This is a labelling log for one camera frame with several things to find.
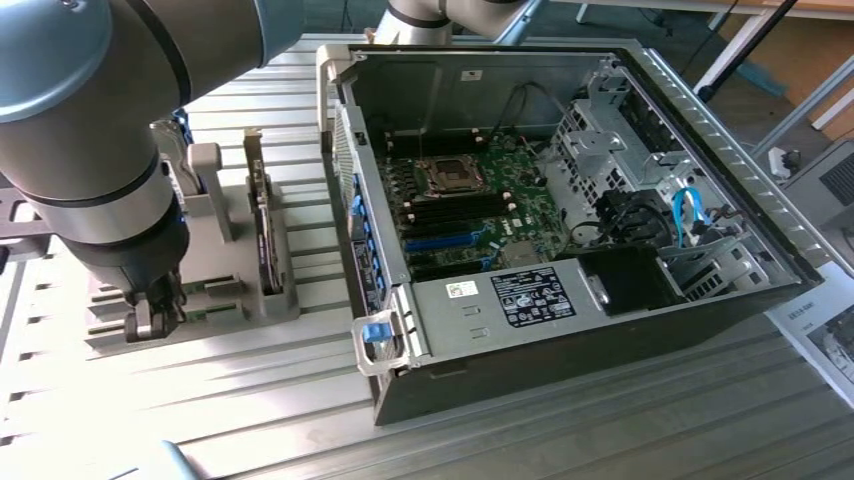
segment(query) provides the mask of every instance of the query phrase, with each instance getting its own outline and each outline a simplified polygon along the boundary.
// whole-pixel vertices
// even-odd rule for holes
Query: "blue pcie slot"
[[[474,247],[480,239],[480,235],[488,227],[483,227],[476,232],[451,235],[448,237],[428,238],[426,240],[407,240],[403,250],[407,252],[422,252],[424,250],[438,250],[440,248]]]

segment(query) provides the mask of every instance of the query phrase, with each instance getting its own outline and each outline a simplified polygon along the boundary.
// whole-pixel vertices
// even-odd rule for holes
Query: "robotic arm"
[[[87,268],[151,310],[139,340],[183,315],[190,239],[148,125],[264,65],[302,21],[299,0],[0,2],[0,170]]]

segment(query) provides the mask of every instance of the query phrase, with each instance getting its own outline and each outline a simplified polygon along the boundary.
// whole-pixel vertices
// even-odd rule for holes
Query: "paper document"
[[[822,283],[765,314],[854,408],[854,279],[835,263]]]

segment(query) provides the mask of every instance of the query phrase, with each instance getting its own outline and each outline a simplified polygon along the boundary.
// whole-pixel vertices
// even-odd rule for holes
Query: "power supply label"
[[[527,327],[575,316],[555,269],[538,268],[491,278],[498,300],[514,327]]]

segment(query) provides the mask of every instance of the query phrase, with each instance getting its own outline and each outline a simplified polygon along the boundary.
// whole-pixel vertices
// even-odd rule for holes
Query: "sticker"
[[[444,288],[448,290],[448,297],[467,297],[478,294],[478,285],[475,282],[448,283]]]
[[[483,70],[463,70],[460,82],[476,82],[483,77]]]
[[[554,268],[498,275],[491,280],[511,326],[527,327],[575,316],[575,309]]]

